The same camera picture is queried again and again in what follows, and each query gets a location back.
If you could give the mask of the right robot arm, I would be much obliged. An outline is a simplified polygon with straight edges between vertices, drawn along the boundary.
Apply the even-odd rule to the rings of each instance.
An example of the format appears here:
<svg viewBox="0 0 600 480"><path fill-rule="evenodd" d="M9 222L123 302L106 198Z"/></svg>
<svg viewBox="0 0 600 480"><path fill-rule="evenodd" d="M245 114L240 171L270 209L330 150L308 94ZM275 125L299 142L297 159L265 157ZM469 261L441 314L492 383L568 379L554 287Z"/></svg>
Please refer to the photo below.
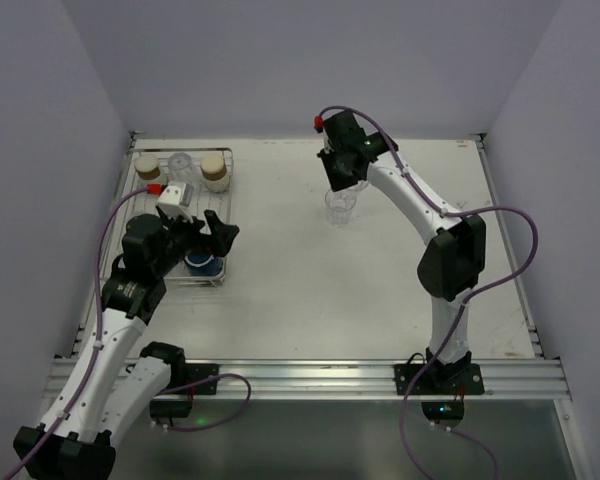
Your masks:
<svg viewBox="0 0 600 480"><path fill-rule="evenodd" d="M432 331L427 364L418 380L448 384L471 364L466 297L485 267L486 224L443 200L408 166L395 141L365 132L351 110L314 118L323 135L318 153L331 190L341 192L366 182L383 193L421 237L425 250L416 274L432 302Z"/></svg>

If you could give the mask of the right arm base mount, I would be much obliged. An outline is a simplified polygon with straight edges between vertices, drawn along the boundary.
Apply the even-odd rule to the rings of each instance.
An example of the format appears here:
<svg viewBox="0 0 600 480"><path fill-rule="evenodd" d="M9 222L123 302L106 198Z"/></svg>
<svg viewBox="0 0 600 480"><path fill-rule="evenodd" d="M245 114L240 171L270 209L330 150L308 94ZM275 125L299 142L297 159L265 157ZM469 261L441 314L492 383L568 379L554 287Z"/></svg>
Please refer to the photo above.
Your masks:
<svg viewBox="0 0 600 480"><path fill-rule="evenodd" d="M480 366L467 353L455 363L436 360L415 382L412 393L450 397L450 400L422 401L421 410L428 421L453 429L464 418L466 398L483 395L485 387Z"/></svg>

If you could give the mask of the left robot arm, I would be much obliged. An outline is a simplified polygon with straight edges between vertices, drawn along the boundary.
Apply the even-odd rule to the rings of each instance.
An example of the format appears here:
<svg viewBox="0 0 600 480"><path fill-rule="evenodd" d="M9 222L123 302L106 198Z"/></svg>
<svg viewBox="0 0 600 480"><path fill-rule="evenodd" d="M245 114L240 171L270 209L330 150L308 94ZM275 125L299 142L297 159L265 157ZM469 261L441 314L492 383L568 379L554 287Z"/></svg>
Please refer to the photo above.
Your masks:
<svg viewBox="0 0 600 480"><path fill-rule="evenodd" d="M239 232L212 210L203 219L157 211L127 221L122 252L96 299L97 318L79 359L39 424L21 428L14 439L31 478L109 477L136 418L186 376L183 350L154 342L126 379L118 379L166 293L166 275L191 253L226 256Z"/></svg>

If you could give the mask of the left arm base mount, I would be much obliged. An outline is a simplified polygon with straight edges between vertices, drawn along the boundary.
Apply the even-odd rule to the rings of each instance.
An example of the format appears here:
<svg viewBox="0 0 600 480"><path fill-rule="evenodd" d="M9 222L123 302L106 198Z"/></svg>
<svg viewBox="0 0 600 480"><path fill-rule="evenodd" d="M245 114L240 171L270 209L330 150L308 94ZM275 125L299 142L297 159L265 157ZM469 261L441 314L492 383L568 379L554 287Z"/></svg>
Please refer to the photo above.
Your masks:
<svg viewBox="0 0 600 480"><path fill-rule="evenodd" d="M173 389L198 382L218 374L219 365L215 363L186 364L180 368L175 378L166 386L166 389ZM183 420L189 417L197 394L201 396L215 395L217 383L218 381L214 380L199 387L190 387L188 390L167 394L165 398L163 398L163 394L160 394L149 403L150 418L156 423L173 427L176 424L176 420Z"/></svg>

